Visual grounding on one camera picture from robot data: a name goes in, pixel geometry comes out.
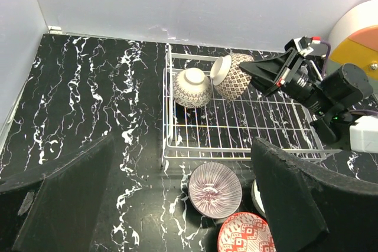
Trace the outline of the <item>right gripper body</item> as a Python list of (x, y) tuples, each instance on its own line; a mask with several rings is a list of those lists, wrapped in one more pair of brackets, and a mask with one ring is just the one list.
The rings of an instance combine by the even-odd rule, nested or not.
[(311, 112), (326, 112), (328, 99), (311, 63), (297, 51), (274, 58), (274, 90), (280, 90)]

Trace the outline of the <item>brown scale patterned bowl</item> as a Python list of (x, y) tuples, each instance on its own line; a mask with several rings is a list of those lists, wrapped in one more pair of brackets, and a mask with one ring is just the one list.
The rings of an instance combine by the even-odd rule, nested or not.
[(216, 91), (222, 98), (232, 101), (238, 99), (248, 88), (252, 79), (239, 68), (240, 63), (253, 62), (247, 54), (228, 54), (219, 57), (212, 65), (210, 78)]

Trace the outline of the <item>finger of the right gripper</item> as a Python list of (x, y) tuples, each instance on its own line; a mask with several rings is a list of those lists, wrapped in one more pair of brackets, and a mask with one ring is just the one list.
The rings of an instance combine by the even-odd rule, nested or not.
[(266, 97), (275, 94), (281, 89), (281, 86), (277, 85), (277, 81), (273, 81), (267, 77), (253, 76), (250, 83)]
[(290, 56), (280, 55), (265, 60), (245, 61), (239, 64), (239, 68), (252, 78), (278, 80), (290, 64)]

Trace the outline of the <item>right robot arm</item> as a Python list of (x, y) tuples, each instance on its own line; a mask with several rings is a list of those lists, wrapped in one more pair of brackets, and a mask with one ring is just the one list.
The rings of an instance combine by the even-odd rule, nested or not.
[(294, 49), (268, 60), (245, 61), (239, 68), (264, 96), (282, 91), (315, 116), (310, 125), (320, 141), (333, 148), (377, 153), (377, 116), (351, 107), (373, 93), (364, 71), (345, 64), (320, 80), (317, 69)]

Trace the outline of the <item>brown spoke patterned bowl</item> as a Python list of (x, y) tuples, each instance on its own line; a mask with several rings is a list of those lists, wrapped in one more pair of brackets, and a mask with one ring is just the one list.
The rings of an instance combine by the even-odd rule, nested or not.
[(210, 79), (199, 68), (188, 68), (173, 77), (173, 99), (182, 107), (204, 107), (212, 98)]

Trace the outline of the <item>purple striped bowl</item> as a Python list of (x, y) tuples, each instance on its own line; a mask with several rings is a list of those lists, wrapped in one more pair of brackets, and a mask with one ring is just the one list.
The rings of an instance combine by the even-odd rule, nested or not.
[(188, 181), (188, 195), (200, 214), (222, 219), (237, 211), (242, 200), (242, 186), (228, 166), (207, 162), (193, 170)]

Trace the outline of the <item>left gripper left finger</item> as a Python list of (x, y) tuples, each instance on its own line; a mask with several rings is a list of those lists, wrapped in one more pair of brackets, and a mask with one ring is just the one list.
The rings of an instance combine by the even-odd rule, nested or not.
[(1, 251), (89, 251), (115, 154), (103, 136), (1, 181)]

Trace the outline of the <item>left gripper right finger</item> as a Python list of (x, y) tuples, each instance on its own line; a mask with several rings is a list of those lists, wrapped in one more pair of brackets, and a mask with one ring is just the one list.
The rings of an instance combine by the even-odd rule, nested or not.
[(277, 251), (377, 251), (377, 184), (254, 138), (251, 161)]

